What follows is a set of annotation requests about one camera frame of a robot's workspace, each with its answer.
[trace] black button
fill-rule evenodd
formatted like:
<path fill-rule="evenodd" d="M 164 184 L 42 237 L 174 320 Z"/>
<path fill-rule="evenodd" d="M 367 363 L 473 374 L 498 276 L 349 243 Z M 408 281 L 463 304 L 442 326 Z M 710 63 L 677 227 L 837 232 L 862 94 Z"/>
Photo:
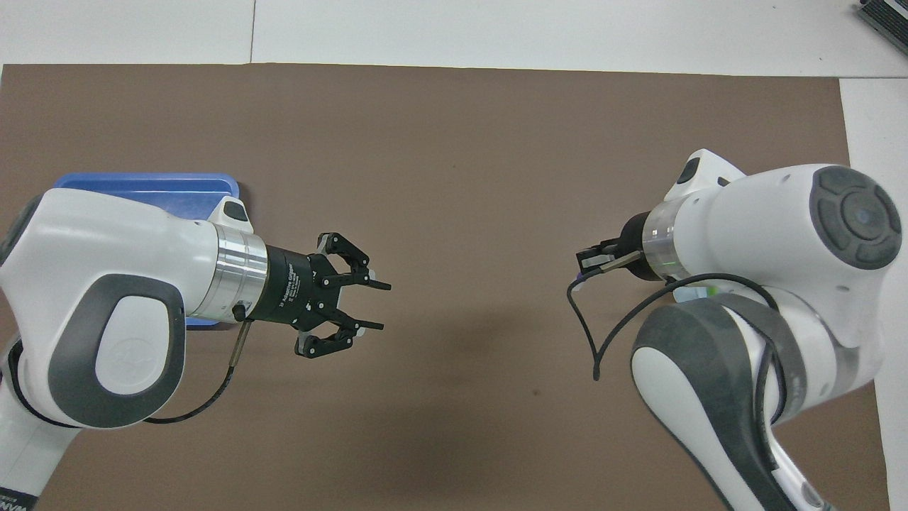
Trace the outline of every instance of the black button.
<path fill-rule="evenodd" d="M 830 192 L 841 195 L 848 188 L 866 188 L 868 180 L 864 175 L 846 166 L 828 166 L 817 171 L 820 177 L 820 186 Z"/>
<path fill-rule="evenodd" d="M 829 237 L 836 248 L 845 250 L 854 238 L 842 225 L 842 217 L 839 215 L 838 206 L 831 200 L 821 199 L 817 204 L 817 209 L 820 214 L 820 225 L 823 227 L 826 236 Z"/>
<path fill-rule="evenodd" d="M 898 234 L 902 233 L 902 221 L 899 219 L 899 211 L 895 209 L 895 203 L 889 194 L 881 186 L 877 186 L 874 190 L 876 196 L 880 199 L 880 202 L 883 203 L 883 207 L 886 208 L 886 213 L 889 215 L 889 226 Z"/>
<path fill-rule="evenodd" d="M 883 235 L 887 230 L 886 217 L 885 206 L 871 193 L 855 192 L 842 201 L 842 219 L 848 230 L 861 239 L 870 241 Z"/>
<path fill-rule="evenodd" d="M 681 171 L 681 175 L 678 177 L 677 183 L 683 185 L 684 183 L 690 181 L 694 178 L 696 174 L 696 168 L 700 166 L 700 158 L 691 158 L 687 161 L 687 164 L 684 165 L 684 170 Z"/>
<path fill-rule="evenodd" d="M 898 255 L 901 241 L 901 236 L 891 235 L 876 245 L 861 244 L 855 257 L 859 262 L 872 266 L 872 269 L 882 268 Z"/>
<path fill-rule="evenodd" d="M 249 222 L 249 217 L 246 216 L 245 208 L 243 208 L 242 205 L 238 202 L 225 202 L 224 214 L 234 220 Z"/>

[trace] gray joint cover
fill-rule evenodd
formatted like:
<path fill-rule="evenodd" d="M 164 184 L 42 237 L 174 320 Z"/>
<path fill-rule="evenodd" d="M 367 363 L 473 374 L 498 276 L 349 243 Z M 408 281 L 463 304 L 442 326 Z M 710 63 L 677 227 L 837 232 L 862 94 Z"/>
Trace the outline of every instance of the gray joint cover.
<path fill-rule="evenodd" d="M 142 392 L 120 395 L 101 385 L 94 366 L 107 321 L 126 296 L 153 298 L 164 304 L 170 322 L 170 345 L 158 380 Z M 102 276 L 76 306 L 51 356 L 51 396 L 64 413 L 88 426 L 120 427 L 139 422 L 163 406 L 179 385 L 185 340 L 183 297 L 176 287 L 143 276 Z"/>
<path fill-rule="evenodd" d="M 754 330 L 759 332 L 775 346 L 782 366 L 780 375 L 785 381 L 785 403 L 779 421 L 788 420 L 804 406 L 807 393 L 807 369 L 804 366 L 804 357 L 798 347 L 795 335 L 792 334 L 788 322 L 775 310 L 743 296 L 723 293 L 713 296 L 713 299 L 723 306 L 735 311 Z"/>
<path fill-rule="evenodd" d="M 723 305 L 701 298 L 658 308 L 637 334 L 633 349 L 642 347 L 658 350 L 681 369 L 725 454 L 764 509 L 794 510 L 772 475 L 775 461 L 761 429 L 763 418 L 756 416 L 750 356 Z"/>

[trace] black cable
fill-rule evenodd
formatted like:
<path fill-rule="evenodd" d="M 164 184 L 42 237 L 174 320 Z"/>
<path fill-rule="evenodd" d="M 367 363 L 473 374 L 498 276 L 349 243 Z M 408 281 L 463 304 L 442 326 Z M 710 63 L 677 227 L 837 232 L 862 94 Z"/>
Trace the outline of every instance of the black cable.
<path fill-rule="evenodd" d="M 570 304 L 571 308 L 574 309 L 574 314 L 577 315 L 577 319 L 580 320 L 580 325 L 583 326 L 583 333 L 587 335 L 587 341 L 589 342 L 589 349 L 593 352 L 593 358 L 596 358 L 596 343 L 593 341 L 593 335 L 589 333 L 589 326 L 587 326 L 587 320 L 583 318 L 583 315 L 580 314 L 580 309 L 577 307 L 577 303 L 574 302 L 574 296 L 572 295 L 574 288 L 580 286 L 587 281 L 588 278 L 595 275 L 601 275 L 602 269 L 596 268 L 591 270 L 589 273 L 581 275 L 567 287 L 567 302 Z"/>
<path fill-rule="evenodd" d="M 621 319 L 621 321 L 619 321 L 617 323 L 617 325 L 615 325 L 614 328 L 612 328 L 612 331 L 608 333 L 608 336 L 606 337 L 606 340 L 603 341 L 602 346 L 599 349 L 596 349 L 596 343 L 595 343 L 595 341 L 593 341 L 593 336 L 589 333 L 589 328 L 587 327 L 586 320 L 583 318 L 583 315 L 580 314 L 580 309 L 577 307 L 577 304 L 574 302 L 574 297 L 572 296 L 572 292 L 574 291 L 574 289 L 577 286 L 586 282 L 587 279 L 589 279 L 591 276 L 600 275 L 602 273 L 603 273 L 602 270 L 600 268 L 597 268 L 596 270 L 590 271 L 589 273 L 578 277 L 577 280 L 572 282 L 571 285 L 567 287 L 567 290 L 568 290 L 567 291 L 567 301 L 570 303 L 571 308 L 574 309 L 574 313 L 577 314 L 577 319 L 580 320 L 580 324 L 583 326 L 583 331 L 587 335 L 587 341 L 589 342 L 590 349 L 592 349 L 592 351 L 593 351 L 593 379 L 596 381 L 599 380 L 599 366 L 602 363 L 602 358 L 606 353 L 606 349 L 608 349 L 608 346 L 615 339 L 615 336 L 617 336 L 618 332 L 622 328 L 624 328 L 628 323 L 630 323 L 630 321 L 634 318 L 634 316 L 639 314 L 647 306 L 651 305 L 653 302 L 655 302 L 662 296 L 665 296 L 668 293 L 675 291 L 679 287 L 687 286 L 687 285 L 693 284 L 695 282 L 702 282 L 704 280 L 727 280 L 730 282 L 737 282 L 738 284 L 741 284 L 743 286 L 746 286 L 746 287 L 754 290 L 757 294 L 759 294 L 766 301 L 766 304 L 771 309 L 775 310 L 776 312 L 778 312 L 778 310 L 779 310 L 779 305 L 776 303 L 776 301 L 772 297 L 772 295 L 770 295 L 769 292 L 766 291 L 765 288 L 763 288 L 756 282 L 754 282 L 748 278 L 742 277 L 742 276 L 737 276 L 734 274 L 724 274 L 724 273 L 711 273 L 711 274 L 702 274 L 702 275 L 698 275 L 698 276 L 691 276 L 691 277 L 684 278 L 681 280 L 675 280 L 674 278 L 669 277 L 667 279 L 665 287 L 656 291 L 652 295 L 648 296 L 642 302 L 637 304 L 636 307 L 631 309 L 631 311 L 628 312 Z M 772 365 L 775 368 L 776 377 L 780 377 L 780 375 L 782 374 L 782 365 L 781 365 L 781 361 L 779 360 L 779 356 L 778 356 L 778 353 L 775 348 L 775 344 L 773 343 L 772 339 L 769 336 L 767 336 L 766 334 L 764 334 L 762 331 L 760 331 L 758 328 L 754 327 L 754 330 L 764 339 L 765 348 L 763 350 L 763 354 L 760 356 L 760 364 L 759 364 L 759 367 L 757 368 L 756 382 L 755 382 L 754 409 L 751 410 L 751 414 L 752 414 L 751 418 L 755 422 L 757 434 L 760 435 L 761 441 L 758 443 L 762 447 L 761 448 L 762 452 L 760 454 L 763 456 L 765 462 L 772 469 L 775 470 L 776 468 L 778 468 L 778 464 L 775 462 L 775 457 L 773 456 L 773 454 L 769 448 L 768 432 L 766 431 L 766 424 L 765 424 L 765 421 L 763 420 L 763 417 L 765 414 L 764 393 L 766 390 L 766 380 L 769 377 L 769 366 Z M 775 410 L 772 420 L 775 421 L 780 414 L 781 414 L 781 407 L 778 407 L 778 409 Z"/>
<path fill-rule="evenodd" d="M 208 398 L 208 401 L 205 401 L 204 403 L 202 403 L 201 406 L 194 409 L 192 412 L 188 412 L 181 416 L 176 416 L 176 417 L 166 417 L 166 418 L 148 417 L 145 419 L 144 422 L 147 422 L 150 424 L 173 424 L 175 422 L 182 422 L 186 419 L 191 419 L 191 418 L 199 415 L 201 412 L 205 411 L 205 408 L 211 406 L 215 401 L 217 401 L 218 397 L 221 397 L 221 394 L 223 394 L 224 389 L 227 388 L 227 385 L 230 383 L 231 378 L 233 378 L 233 367 L 228 367 L 227 375 L 224 376 L 224 381 L 221 382 L 221 386 L 219 386 L 218 389 L 216 391 L 214 391 L 214 394 Z"/>
<path fill-rule="evenodd" d="M 230 358 L 230 364 L 227 367 L 227 374 L 224 375 L 224 380 L 221 382 L 221 386 L 219 386 L 218 389 L 214 391 L 214 394 L 208 398 L 208 401 L 205 401 L 204 403 L 202 403 L 201 406 L 194 409 L 192 412 L 187 412 L 181 416 L 166 417 L 166 418 L 148 417 L 148 418 L 144 419 L 144 422 L 147 422 L 149 424 L 173 424 L 176 422 L 182 422 L 186 419 L 191 419 L 191 418 L 199 415 L 201 412 L 205 411 L 206 408 L 208 408 L 209 406 L 214 404 L 214 402 L 218 400 L 218 397 L 221 397 L 221 394 L 224 393 L 224 389 L 227 388 L 227 385 L 230 384 L 231 378 L 233 378 L 233 369 L 236 367 L 237 363 L 240 361 L 240 354 L 242 353 L 242 346 L 246 342 L 246 334 L 249 333 L 249 326 L 251 324 L 252 324 L 251 319 L 247 319 L 246 321 L 242 322 L 242 326 L 240 327 L 240 333 L 236 337 L 236 345 L 233 347 L 233 354 L 231 355 L 231 358 Z"/>
<path fill-rule="evenodd" d="M 601 270 L 598 271 L 598 273 L 596 271 L 591 271 L 588 274 L 578 277 L 577 280 L 572 282 L 571 285 L 567 287 L 567 290 L 568 290 L 567 291 L 567 300 L 571 304 L 571 308 L 574 309 L 574 313 L 577 315 L 577 319 L 580 320 L 580 324 L 584 328 L 584 333 L 587 335 L 587 341 L 589 342 L 590 349 L 592 349 L 592 351 L 593 351 L 593 379 L 596 381 L 599 381 L 599 376 L 600 376 L 599 366 L 602 363 L 602 358 L 606 353 L 606 349 L 608 349 L 608 346 L 611 345 L 612 341 L 615 339 L 618 332 L 620 332 L 622 328 L 624 328 L 628 323 L 630 323 L 631 320 L 634 319 L 634 317 L 636 315 L 640 314 L 640 312 L 643 311 L 643 309 L 647 308 L 649 305 L 651 305 L 653 302 L 655 302 L 662 296 L 665 296 L 665 295 L 671 293 L 672 291 L 675 291 L 679 287 L 684 287 L 689 284 L 693 284 L 695 282 L 702 282 L 704 280 L 727 280 L 730 282 L 737 282 L 738 284 L 741 284 L 742 286 L 746 286 L 750 289 L 753 289 L 757 294 L 759 294 L 766 301 L 766 304 L 770 308 L 772 308 L 775 311 L 779 310 L 779 305 L 776 303 L 776 301 L 772 297 L 772 295 L 770 295 L 769 292 L 766 291 L 762 286 L 760 286 L 753 280 L 750 280 L 749 278 L 745 278 L 745 277 L 737 276 L 737 275 L 733 275 L 733 274 L 725 274 L 725 273 L 710 273 L 710 274 L 702 274 L 702 275 L 698 275 L 698 276 L 690 276 L 688 278 L 683 278 L 681 280 L 676 280 L 675 282 L 672 282 L 670 284 L 666 284 L 665 287 L 663 287 L 662 289 L 659 289 L 652 295 L 645 298 L 642 302 L 637 304 L 636 307 L 631 309 L 630 312 L 628 312 L 623 318 L 621 318 L 621 321 L 619 321 L 617 323 L 617 325 L 615 325 L 615 327 L 612 328 L 612 331 L 608 333 L 608 336 L 606 336 L 606 340 L 603 341 L 603 343 L 599 347 L 599 349 L 596 349 L 596 342 L 593 340 L 593 336 L 589 333 L 589 328 L 587 327 L 587 322 L 584 319 L 583 315 L 580 314 L 580 309 L 577 308 L 577 304 L 574 302 L 572 292 L 574 291 L 575 287 L 579 286 L 583 282 L 586 282 L 587 279 L 589 279 L 591 276 L 599 275 L 601 273 L 602 273 Z"/>

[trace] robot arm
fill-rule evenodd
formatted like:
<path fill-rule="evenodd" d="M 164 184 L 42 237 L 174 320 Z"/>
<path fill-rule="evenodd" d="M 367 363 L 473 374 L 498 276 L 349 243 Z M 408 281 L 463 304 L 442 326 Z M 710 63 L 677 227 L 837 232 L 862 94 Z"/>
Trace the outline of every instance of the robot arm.
<path fill-rule="evenodd" d="M 800 165 L 744 176 L 701 150 L 665 202 L 577 258 L 584 274 L 636 255 L 628 268 L 647 280 L 741 276 L 773 298 L 775 309 L 736 282 L 697 283 L 719 293 L 650 315 L 632 374 L 730 509 L 815 511 L 832 507 L 771 426 L 876 374 L 880 284 L 901 242 L 893 202 L 852 169 Z"/>
<path fill-rule="evenodd" d="M 30 509 L 81 428 L 129 426 L 161 408 L 183 374 L 187 316 L 290 325 L 308 358 L 382 329 L 337 305 L 343 286 L 390 286 L 343 236 L 319 241 L 309 255 L 265 245 L 231 197 L 209 221 L 82 190 L 33 200 L 0 245 L 20 329 L 0 373 L 0 503 Z M 324 322 L 338 331 L 313 336 Z"/>

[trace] gray circular cap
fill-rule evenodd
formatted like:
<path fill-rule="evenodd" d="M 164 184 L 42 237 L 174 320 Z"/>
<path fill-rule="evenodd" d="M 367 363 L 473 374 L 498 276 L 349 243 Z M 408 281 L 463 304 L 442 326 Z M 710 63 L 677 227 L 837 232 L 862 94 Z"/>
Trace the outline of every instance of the gray circular cap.
<path fill-rule="evenodd" d="M 902 223 L 892 199 L 851 168 L 831 165 L 816 171 L 810 214 L 826 248 L 850 266 L 882 268 L 902 246 Z"/>

